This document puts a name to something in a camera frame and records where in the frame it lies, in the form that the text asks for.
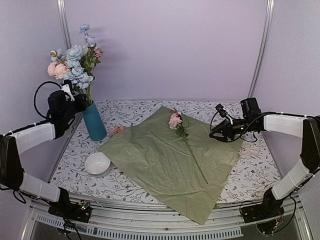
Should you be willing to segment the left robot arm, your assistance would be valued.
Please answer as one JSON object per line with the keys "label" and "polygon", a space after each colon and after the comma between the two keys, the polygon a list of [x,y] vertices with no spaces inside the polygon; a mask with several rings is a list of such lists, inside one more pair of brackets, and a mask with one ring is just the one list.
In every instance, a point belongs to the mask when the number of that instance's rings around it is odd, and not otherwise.
{"label": "left robot arm", "polygon": [[86,110],[87,96],[72,95],[61,89],[50,94],[48,106],[43,121],[1,135],[0,188],[48,201],[63,217],[70,217],[75,210],[68,191],[26,173],[20,155],[42,143],[62,137],[71,127],[77,113]]}

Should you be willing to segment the aluminium front rail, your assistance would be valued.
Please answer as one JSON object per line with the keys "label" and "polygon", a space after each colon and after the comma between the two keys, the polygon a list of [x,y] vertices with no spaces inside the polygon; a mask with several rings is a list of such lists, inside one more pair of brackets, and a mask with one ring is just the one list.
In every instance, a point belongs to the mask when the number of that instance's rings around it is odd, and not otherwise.
{"label": "aluminium front rail", "polygon": [[48,205],[32,201],[22,231],[23,240],[313,240],[297,194],[283,202],[284,214],[245,222],[240,209],[256,202],[221,203],[200,225],[163,204],[110,200],[72,193],[92,209],[87,223],[65,225],[49,214]]}

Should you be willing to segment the pink flower stem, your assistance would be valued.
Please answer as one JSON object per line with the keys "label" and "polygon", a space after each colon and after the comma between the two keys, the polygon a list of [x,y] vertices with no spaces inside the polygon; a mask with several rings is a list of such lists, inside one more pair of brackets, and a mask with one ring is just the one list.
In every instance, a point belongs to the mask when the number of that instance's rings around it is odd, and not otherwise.
{"label": "pink flower stem", "polygon": [[64,74],[69,71],[69,68],[64,63],[51,62],[47,67],[47,73],[50,77],[54,77],[57,80],[62,80]]}

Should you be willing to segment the right aluminium frame post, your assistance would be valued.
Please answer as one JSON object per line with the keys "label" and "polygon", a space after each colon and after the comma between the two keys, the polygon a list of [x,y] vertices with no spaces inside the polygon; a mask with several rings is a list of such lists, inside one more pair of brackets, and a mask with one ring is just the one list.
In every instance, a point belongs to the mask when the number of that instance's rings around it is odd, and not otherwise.
{"label": "right aluminium frame post", "polygon": [[258,86],[259,77],[261,74],[263,61],[267,49],[267,43],[272,27],[272,20],[273,20],[273,12],[275,7],[275,0],[267,0],[266,1],[266,10],[265,10],[265,16],[264,16],[264,22],[262,25],[262,35],[261,35],[261,41],[258,49],[257,59],[251,79],[251,83],[249,86],[248,98],[253,98],[255,96],[255,92]]}

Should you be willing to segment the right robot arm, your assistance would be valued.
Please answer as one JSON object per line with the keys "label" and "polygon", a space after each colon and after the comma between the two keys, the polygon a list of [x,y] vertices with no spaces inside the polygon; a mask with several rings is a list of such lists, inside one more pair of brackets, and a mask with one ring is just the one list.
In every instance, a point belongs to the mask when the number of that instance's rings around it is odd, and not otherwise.
{"label": "right robot arm", "polygon": [[320,117],[318,115],[261,111],[256,98],[240,102],[241,117],[231,116],[218,104],[216,114],[222,122],[210,126],[209,137],[233,143],[246,133],[263,132],[282,178],[264,194],[258,213],[262,218],[274,214],[282,201],[301,189],[320,171]]}

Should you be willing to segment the white flower stem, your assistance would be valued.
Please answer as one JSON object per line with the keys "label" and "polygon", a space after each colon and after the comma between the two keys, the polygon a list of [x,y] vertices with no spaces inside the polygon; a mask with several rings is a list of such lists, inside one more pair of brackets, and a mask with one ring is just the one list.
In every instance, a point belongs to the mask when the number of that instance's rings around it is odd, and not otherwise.
{"label": "white flower stem", "polygon": [[87,95],[88,106],[93,104],[92,90],[91,84],[95,79],[93,71],[98,64],[101,63],[100,57],[103,55],[103,50],[97,47],[96,44],[90,46],[88,45],[86,48],[86,53],[82,57],[82,67],[84,68],[84,74],[88,76],[87,80],[84,82],[84,89]]}
{"label": "white flower stem", "polygon": [[62,49],[58,48],[50,52],[50,59],[52,62],[63,63],[66,60],[66,57]]}

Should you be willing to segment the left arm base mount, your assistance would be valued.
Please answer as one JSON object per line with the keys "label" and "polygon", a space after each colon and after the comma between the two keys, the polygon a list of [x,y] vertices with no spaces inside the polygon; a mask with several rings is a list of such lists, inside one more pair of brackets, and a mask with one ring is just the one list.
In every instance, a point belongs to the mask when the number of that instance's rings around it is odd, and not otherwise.
{"label": "left arm base mount", "polygon": [[80,200],[72,203],[69,200],[59,202],[47,202],[49,205],[48,213],[66,220],[73,220],[88,223],[91,217],[92,208],[87,201]]}

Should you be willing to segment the blue hydrangea stem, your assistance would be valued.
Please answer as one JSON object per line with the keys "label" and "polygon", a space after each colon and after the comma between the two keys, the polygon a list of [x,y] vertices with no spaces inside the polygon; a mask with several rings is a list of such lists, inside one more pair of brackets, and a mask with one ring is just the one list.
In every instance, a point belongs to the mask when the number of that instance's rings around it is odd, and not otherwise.
{"label": "blue hydrangea stem", "polygon": [[73,45],[65,52],[66,66],[68,72],[63,74],[64,81],[70,81],[72,89],[79,94],[86,94],[88,105],[93,104],[91,84],[94,76],[92,68],[86,61],[86,55],[80,45]]}

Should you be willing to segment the beige printed ribbon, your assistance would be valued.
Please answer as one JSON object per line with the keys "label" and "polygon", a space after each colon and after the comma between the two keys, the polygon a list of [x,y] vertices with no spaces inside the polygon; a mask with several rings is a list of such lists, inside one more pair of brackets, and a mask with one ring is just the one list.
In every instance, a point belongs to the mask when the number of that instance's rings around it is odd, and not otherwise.
{"label": "beige printed ribbon", "polygon": [[253,145],[244,145],[242,148],[246,151],[252,152],[252,153],[259,153],[261,151],[261,148],[258,146],[253,146]]}

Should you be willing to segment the blue flower stem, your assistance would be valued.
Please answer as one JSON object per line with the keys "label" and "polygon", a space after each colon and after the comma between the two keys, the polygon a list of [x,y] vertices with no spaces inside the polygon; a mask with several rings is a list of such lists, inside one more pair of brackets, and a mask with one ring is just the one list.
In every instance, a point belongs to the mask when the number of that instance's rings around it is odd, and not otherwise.
{"label": "blue flower stem", "polygon": [[93,46],[94,44],[97,44],[97,42],[96,42],[95,37],[93,35],[89,34],[90,25],[88,23],[84,23],[84,24],[80,25],[79,30],[80,30],[80,33],[83,34],[83,36],[84,36],[84,46],[82,48],[82,52],[84,55],[86,53],[85,48],[87,48],[88,46]]}

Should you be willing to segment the teal cylindrical vase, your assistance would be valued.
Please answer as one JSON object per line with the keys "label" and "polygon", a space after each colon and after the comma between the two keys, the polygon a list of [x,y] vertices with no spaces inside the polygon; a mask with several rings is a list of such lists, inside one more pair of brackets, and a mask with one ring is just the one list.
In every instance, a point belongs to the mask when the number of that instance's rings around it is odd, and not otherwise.
{"label": "teal cylindrical vase", "polygon": [[105,125],[102,121],[96,104],[93,102],[82,113],[89,137],[93,141],[100,141],[107,135]]}

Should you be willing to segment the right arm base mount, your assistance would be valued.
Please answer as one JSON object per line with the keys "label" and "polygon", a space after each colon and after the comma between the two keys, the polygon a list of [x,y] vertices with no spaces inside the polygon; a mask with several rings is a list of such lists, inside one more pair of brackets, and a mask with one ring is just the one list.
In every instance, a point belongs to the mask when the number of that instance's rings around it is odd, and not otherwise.
{"label": "right arm base mount", "polygon": [[271,201],[271,203],[254,203],[252,205],[240,206],[240,215],[245,223],[252,223],[284,214],[283,200]]}

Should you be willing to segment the green tissue paper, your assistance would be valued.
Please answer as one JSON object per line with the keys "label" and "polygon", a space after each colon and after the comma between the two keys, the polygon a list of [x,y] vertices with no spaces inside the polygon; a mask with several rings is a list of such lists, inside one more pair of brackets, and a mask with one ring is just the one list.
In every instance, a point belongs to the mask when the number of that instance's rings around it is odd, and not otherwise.
{"label": "green tissue paper", "polygon": [[171,109],[160,107],[100,147],[111,162],[152,197],[203,225],[217,203],[243,142],[217,141],[208,124],[183,116],[187,137],[169,128]]}

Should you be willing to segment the pink rose stem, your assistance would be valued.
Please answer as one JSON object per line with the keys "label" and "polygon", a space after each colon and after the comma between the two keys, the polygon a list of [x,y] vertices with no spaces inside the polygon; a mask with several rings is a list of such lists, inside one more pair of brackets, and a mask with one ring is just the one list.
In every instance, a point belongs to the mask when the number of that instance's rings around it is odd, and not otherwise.
{"label": "pink rose stem", "polygon": [[175,132],[178,136],[182,137],[182,139],[183,139],[184,143],[186,144],[201,176],[203,177],[205,183],[208,184],[208,180],[207,180],[203,170],[201,169],[200,164],[199,164],[196,156],[194,155],[194,152],[193,152],[190,144],[188,143],[188,140],[187,140],[187,137],[189,136],[187,133],[188,124],[184,125],[184,119],[183,119],[182,114],[175,108],[172,109],[172,114],[170,115],[168,126],[171,130],[175,130]]}

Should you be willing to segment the floral patterned table mat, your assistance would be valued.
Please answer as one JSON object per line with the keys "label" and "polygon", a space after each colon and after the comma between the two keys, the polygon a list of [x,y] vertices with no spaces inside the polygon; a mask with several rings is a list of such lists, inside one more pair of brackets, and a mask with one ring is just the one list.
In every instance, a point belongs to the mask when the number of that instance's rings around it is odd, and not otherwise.
{"label": "floral patterned table mat", "polygon": [[[216,114],[216,103],[212,101],[106,100],[97,102],[96,106],[108,134],[117,126],[130,127],[141,123],[162,106],[175,108],[208,124],[217,125],[221,121],[221,117]],[[157,204],[154,197],[115,166],[102,177],[91,176],[85,170],[87,157],[98,152],[102,144],[102,141],[90,139],[85,123],[81,121],[52,174],[50,183],[72,193],[95,198]],[[260,147],[260,152],[244,150],[244,145]],[[260,200],[264,192],[281,178],[261,134],[248,133],[242,146],[221,192],[219,204]]]}

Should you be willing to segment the white bowl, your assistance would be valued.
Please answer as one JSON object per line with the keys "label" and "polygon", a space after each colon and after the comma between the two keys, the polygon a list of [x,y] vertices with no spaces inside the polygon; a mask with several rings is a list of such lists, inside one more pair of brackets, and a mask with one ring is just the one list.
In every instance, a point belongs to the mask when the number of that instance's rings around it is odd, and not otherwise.
{"label": "white bowl", "polygon": [[85,170],[94,177],[103,177],[109,171],[111,160],[102,152],[89,155],[84,163]]}

